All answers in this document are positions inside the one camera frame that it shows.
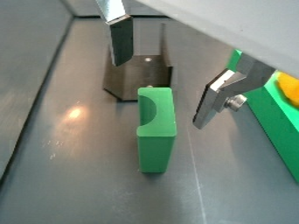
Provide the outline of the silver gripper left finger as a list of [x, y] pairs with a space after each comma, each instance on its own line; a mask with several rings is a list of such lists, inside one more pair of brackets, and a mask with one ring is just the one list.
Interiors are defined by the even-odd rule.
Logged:
[[121, 0], [96, 0], [109, 34], [112, 63], [117, 67], [133, 56], [133, 19]]

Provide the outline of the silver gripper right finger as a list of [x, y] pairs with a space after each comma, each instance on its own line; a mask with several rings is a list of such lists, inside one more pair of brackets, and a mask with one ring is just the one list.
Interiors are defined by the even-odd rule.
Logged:
[[225, 68], [205, 85], [192, 124], [201, 129], [223, 109], [237, 111], [247, 101], [245, 92], [266, 85], [275, 69], [245, 53], [235, 54], [236, 69]]

